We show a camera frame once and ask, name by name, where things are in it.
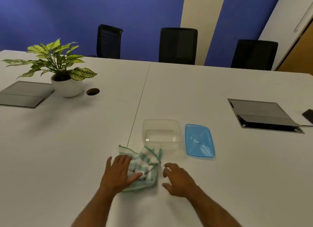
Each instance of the chair backrest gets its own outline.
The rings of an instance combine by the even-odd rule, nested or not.
[[[270,71],[277,48],[276,42],[239,39],[231,67]]]
[[[103,58],[120,58],[120,41],[122,29],[109,25],[99,25],[97,37],[97,56]]]
[[[189,28],[162,28],[159,62],[194,65],[198,31]]]

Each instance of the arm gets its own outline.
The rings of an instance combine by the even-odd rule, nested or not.
[[[138,173],[130,178],[127,177],[131,157],[119,155],[115,158],[112,166],[111,159],[112,157],[108,158],[106,162],[100,188],[78,215],[72,227],[104,227],[115,195],[142,176],[142,173]]]
[[[219,204],[209,198],[192,177],[177,164],[166,163],[164,178],[170,179],[171,185],[162,186],[173,196],[185,197],[194,207],[204,227],[240,227],[240,224]]]

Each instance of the table top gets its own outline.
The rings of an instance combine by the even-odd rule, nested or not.
[[[2,51],[3,59],[38,59]],[[70,226],[100,185],[109,156],[127,145],[150,62],[85,57],[77,64],[98,73],[85,92],[56,93],[36,109],[0,106],[0,226]],[[30,65],[0,62],[0,90]],[[51,83],[37,72],[22,81]]]
[[[312,91],[309,74],[151,63],[128,147],[142,147],[145,119],[175,119],[182,146],[162,158],[162,167],[173,162],[186,169],[243,226],[311,226],[313,128],[303,128],[305,134],[242,129],[227,99],[277,102],[295,122],[310,125],[301,114],[313,108]],[[186,155],[188,123],[210,129],[215,159]],[[160,173],[157,189],[136,200],[119,197],[129,217],[141,217],[132,218],[133,226],[149,221],[154,226],[201,226],[186,200],[162,188],[166,181]],[[138,202],[134,209],[132,201]],[[111,216],[117,220],[118,213]]]

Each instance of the black phone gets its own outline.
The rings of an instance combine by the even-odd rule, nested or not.
[[[313,124],[313,110],[312,109],[306,110],[302,115]]]

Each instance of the folded towel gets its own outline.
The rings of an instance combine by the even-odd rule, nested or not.
[[[139,180],[133,182],[123,192],[133,192],[154,185],[157,179],[157,165],[161,164],[162,149],[149,149],[144,146],[140,153],[119,145],[119,154],[131,156],[133,159],[128,168],[128,177],[142,173]]]

